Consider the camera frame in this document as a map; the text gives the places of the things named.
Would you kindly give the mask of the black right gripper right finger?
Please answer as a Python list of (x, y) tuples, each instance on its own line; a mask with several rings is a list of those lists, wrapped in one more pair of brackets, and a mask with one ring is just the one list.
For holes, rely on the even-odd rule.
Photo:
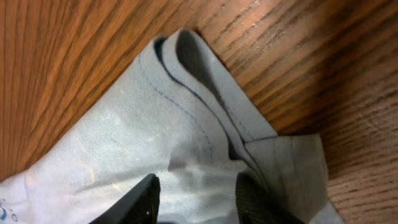
[(274, 202), (249, 175), (238, 174), (235, 195), (240, 224), (304, 224)]

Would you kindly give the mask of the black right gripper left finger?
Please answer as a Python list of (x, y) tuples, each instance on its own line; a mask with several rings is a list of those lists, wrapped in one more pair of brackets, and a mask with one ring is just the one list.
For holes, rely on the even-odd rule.
[(148, 174), (90, 224), (156, 224), (159, 204), (160, 180)]

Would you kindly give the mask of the light blue t-shirt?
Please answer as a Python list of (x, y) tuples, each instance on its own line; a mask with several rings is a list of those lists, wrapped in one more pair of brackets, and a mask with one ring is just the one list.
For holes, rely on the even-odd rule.
[(195, 32), (157, 37), (27, 170), (1, 183), (2, 223), (89, 223), (146, 175), (161, 223), (238, 223), (252, 177), (304, 223), (341, 223), (317, 134), (281, 136)]

